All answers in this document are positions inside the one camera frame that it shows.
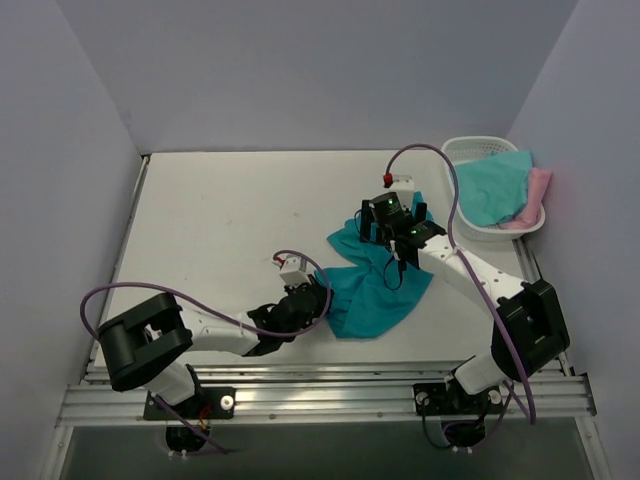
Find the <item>teal t shirt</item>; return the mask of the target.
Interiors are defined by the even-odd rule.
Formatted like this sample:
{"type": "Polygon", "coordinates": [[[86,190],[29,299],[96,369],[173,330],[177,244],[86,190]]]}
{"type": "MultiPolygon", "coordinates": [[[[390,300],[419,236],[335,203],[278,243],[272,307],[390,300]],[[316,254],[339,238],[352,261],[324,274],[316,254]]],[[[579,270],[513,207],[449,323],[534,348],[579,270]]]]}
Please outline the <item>teal t shirt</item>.
{"type": "Polygon", "coordinates": [[[361,243],[359,212],[327,237],[333,250],[351,264],[315,273],[333,291],[328,325],[336,338],[369,340],[385,334],[419,304],[433,275],[412,266],[400,273],[398,263],[382,246],[361,243]]]}

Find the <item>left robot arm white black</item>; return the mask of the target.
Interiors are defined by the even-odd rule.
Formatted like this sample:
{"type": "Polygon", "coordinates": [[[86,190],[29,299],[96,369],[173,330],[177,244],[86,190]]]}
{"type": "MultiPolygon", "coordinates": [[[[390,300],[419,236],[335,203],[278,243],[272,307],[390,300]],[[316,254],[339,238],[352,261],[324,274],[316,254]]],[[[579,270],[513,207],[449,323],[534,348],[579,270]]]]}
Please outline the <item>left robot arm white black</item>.
{"type": "Polygon", "coordinates": [[[175,291],[159,293],[101,325],[98,342],[112,389],[139,387],[160,397],[179,419],[199,411],[204,392],[189,351],[260,357],[312,329],[329,312],[333,291],[314,278],[287,285],[285,296],[234,316],[215,313],[175,291]]]}

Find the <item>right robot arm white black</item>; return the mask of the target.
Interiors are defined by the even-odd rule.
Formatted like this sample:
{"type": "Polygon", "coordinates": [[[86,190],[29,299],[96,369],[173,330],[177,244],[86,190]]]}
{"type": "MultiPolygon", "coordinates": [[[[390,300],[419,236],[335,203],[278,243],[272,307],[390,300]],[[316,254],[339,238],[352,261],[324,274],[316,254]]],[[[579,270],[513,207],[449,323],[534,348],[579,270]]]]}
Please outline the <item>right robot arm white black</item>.
{"type": "Polygon", "coordinates": [[[487,352],[456,367],[444,388],[455,412],[469,411],[480,393],[508,379],[520,383],[570,346],[570,337],[554,287],[509,275],[458,245],[450,232],[405,209],[398,195],[364,200],[360,237],[386,248],[400,269],[409,266],[446,282],[492,316],[487,352]]]}

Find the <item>light teal shirt in basket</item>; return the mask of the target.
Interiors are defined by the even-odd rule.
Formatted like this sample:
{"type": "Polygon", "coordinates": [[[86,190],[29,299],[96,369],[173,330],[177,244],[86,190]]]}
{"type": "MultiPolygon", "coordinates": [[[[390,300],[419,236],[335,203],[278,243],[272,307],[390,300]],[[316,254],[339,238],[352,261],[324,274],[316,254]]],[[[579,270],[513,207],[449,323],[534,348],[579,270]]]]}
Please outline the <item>light teal shirt in basket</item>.
{"type": "Polygon", "coordinates": [[[527,201],[531,152],[492,154],[455,166],[459,206],[477,227],[491,227],[514,218],[527,201]]]}

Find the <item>white plastic laundry basket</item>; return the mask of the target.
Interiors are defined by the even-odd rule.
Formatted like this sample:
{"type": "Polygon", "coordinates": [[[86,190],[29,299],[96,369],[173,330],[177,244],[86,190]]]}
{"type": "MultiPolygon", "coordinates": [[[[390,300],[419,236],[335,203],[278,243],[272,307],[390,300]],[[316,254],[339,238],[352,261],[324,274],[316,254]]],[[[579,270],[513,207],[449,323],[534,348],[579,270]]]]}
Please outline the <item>white plastic laundry basket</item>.
{"type": "Polygon", "coordinates": [[[462,136],[447,140],[442,151],[455,167],[444,178],[458,193],[454,216],[459,232],[484,242],[515,240],[542,228],[542,200],[552,172],[534,165],[533,154],[493,136],[462,136]]]}

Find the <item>pink shirt in basket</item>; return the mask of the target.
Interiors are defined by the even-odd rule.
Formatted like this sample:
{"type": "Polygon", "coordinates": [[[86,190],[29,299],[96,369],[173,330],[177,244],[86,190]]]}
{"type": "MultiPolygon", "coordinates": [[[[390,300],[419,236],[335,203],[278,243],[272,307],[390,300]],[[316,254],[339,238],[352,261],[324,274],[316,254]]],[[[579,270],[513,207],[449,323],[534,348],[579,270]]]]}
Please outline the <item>pink shirt in basket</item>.
{"type": "Polygon", "coordinates": [[[524,208],[513,219],[500,224],[499,227],[503,230],[533,228],[541,218],[542,202],[551,178],[551,170],[532,168],[528,176],[527,201],[524,208]]]}

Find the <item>aluminium rail frame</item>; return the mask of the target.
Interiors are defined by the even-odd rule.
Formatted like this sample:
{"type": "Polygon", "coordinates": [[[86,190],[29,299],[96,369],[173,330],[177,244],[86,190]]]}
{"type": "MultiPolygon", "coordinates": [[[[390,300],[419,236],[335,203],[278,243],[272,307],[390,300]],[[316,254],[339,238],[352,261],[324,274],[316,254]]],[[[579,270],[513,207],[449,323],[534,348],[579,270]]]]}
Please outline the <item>aluminium rail frame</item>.
{"type": "MultiPolygon", "coordinates": [[[[498,269],[535,278],[522,241],[487,248],[480,255],[498,269]]],[[[193,352],[191,363],[206,387],[236,389],[235,423],[324,423],[417,420],[413,386],[436,384],[474,354],[488,350],[492,325],[485,308],[435,278],[419,306],[388,334],[371,341],[337,340],[326,324],[275,354],[242,359],[193,352]]],[[[117,393],[107,385],[101,352],[79,386],[68,387],[60,426],[122,426],[151,423],[142,389],[117,393]]],[[[531,377],[538,419],[592,417],[589,380],[573,375],[561,355],[531,377]]]]}

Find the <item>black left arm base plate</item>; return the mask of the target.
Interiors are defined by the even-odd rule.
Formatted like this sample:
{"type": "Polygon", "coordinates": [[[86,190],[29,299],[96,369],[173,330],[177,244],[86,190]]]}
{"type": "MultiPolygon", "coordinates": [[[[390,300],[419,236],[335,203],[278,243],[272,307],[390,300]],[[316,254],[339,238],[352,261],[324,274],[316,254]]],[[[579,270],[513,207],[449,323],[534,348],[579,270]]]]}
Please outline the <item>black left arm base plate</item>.
{"type": "MultiPolygon", "coordinates": [[[[205,386],[202,392],[171,407],[188,421],[230,420],[234,417],[236,389],[231,386],[205,386]]],[[[143,419],[147,421],[172,421],[176,417],[167,412],[151,394],[147,394],[143,419]]]]}

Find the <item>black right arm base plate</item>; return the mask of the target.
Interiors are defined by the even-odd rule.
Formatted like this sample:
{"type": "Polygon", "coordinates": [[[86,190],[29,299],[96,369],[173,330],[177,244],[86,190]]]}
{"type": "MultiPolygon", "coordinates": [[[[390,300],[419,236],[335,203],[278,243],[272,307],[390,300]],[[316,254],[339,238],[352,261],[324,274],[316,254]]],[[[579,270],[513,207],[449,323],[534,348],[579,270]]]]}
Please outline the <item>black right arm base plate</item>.
{"type": "Polygon", "coordinates": [[[418,416],[482,416],[501,412],[504,403],[498,387],[469,395],[456,382],[416,383],[412,386],[418,416]]]}

